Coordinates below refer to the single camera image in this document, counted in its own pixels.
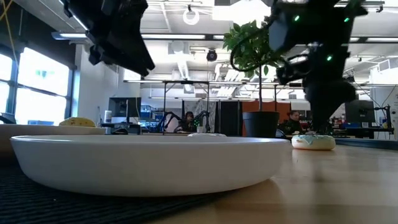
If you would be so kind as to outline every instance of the yellow object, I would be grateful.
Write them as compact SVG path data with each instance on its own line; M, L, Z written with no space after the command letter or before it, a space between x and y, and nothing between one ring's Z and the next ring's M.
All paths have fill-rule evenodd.
M59 126L95 127L95 123L87 118L68 118L62 121Z

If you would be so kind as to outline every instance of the donut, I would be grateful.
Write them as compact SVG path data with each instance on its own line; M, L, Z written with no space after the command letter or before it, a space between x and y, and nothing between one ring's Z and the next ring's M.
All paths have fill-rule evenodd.
M336 147L336 141L331 136L298 135L293 136L292 145L295 149L332 150Z

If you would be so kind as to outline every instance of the window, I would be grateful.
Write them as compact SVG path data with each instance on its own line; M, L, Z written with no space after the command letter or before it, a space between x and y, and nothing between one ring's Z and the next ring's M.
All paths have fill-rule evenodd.
M18 88L15 117L18 124L57 125L65 119L65 97Z
M66 96L68 77L69 68L66 65L28 48L21 54L19 84Z
M0 113L6 112L8 93L9 93L9 85L0 82Z
M0 113L14 114L17 124L58 125L69 116L72 72L32 49L0 48Z
M0 79L9 81L11 78L11 70L12 70L12 59L5 55L0 54Z
M18 124L58 125L65 119L70 70L32 49L21 54L15 117Z

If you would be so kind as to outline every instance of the orange wall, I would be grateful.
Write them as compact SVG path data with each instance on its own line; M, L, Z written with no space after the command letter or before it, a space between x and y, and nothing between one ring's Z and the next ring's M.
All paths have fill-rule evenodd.
M263 111L275 111L275 101L273 102L263 102L262 103ZM277 112L279 112L279 123L282 123L284 120L289 119L287 115L291 110L290 103L277 103ZM242 111L243 112L253 112L259 111L259 102L242 102ZM246 128L244 127L243 122L243 136L246 136Z

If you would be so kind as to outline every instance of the potted plant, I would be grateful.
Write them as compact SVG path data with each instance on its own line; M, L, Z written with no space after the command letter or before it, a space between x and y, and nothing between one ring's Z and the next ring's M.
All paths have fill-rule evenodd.
M262 22L264 27L269 22L265 17ZM274 138L279 113L276 111L262 111L262 81L263 75L268 74L268 66L278 67L277 62L282 60L281 56L275 54L269 47L268 29L258 28L257 22L252 21L239 26L233 24L229 32L224 34L224 46L227 50L233 50L236 69L245 72L246 77L251 78L254 74L259 76L259 111L243 113L244 125L248 137Z

